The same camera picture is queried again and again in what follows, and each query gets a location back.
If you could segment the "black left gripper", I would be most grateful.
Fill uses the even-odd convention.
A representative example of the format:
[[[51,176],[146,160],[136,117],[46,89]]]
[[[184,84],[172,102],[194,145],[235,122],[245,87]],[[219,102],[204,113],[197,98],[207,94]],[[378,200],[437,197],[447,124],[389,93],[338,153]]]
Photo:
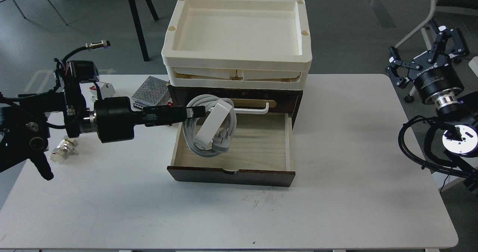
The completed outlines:
[[[109,97],[94,103],[94,123],[101,143],[114,143],[134,138],[134,127],[172,126],[187,119],[206,116],[205,107],[146,107],[133,111],[129,97]]]

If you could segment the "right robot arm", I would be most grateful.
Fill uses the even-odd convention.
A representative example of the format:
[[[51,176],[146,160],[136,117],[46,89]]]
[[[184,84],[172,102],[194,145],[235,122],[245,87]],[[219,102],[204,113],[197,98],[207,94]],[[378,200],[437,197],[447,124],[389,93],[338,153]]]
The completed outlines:
[[[398,50],[390,47],[390,64],[386,68],[393,85],[405,88],[412,83],[425,105],[436,107],[436,116],[417,115],[403,124],[398,136],[400,150],[413,162],[435,172],[464,178],[465,187],[477,193],[477,169],[465,158],[477,157],[477,92],[457,98],[464,86],[456,74],[452,61],[469,54],[467,44],[458,28],[438,27],[429,22],[437,34],[430,50],[402,61]],[[405,144],[408,128],[426,122],[429,129],[424,138],[424,152],[429,161],[413,154]]]

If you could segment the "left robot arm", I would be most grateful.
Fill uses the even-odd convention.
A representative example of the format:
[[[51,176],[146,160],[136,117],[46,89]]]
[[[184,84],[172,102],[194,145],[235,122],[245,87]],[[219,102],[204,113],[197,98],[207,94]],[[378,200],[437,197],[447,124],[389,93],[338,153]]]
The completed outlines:
[[[87,43],[55,58],[55,86],[47,92],[1,96],[1,171],[30,160],[45,180],[53,179],[45,151],[49,147],[50,128],[65,129],[71,138],[96,132],[102,143],[131,140],[134,127],[170,125],[205,117],[205,107],[160,105],[133,111],[128,97],[103,98],[97,87],[94,109],[86,106],[81,83],[98,82],[99,72],[91,61],[70,61],[78,52],[108,48],[110,42]]]

